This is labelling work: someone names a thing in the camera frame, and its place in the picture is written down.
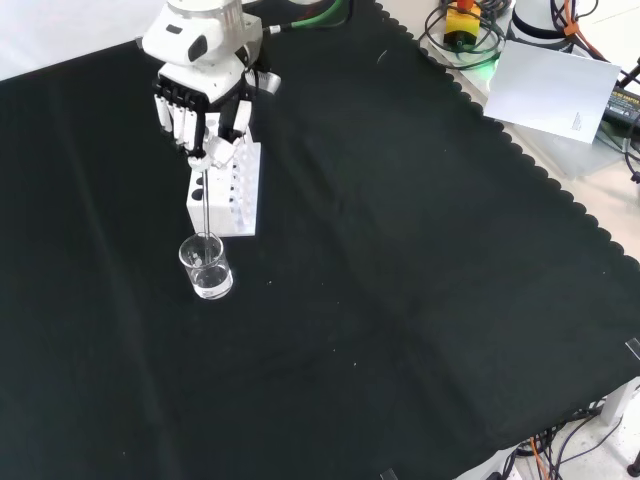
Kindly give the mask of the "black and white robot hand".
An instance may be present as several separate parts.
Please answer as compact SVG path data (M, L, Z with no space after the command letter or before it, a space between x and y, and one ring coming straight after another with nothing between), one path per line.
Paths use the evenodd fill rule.
M224 167L251 136L257 94L275 94L280 84L246 48L212 66L165 64L154 83L160 127L193 171Z

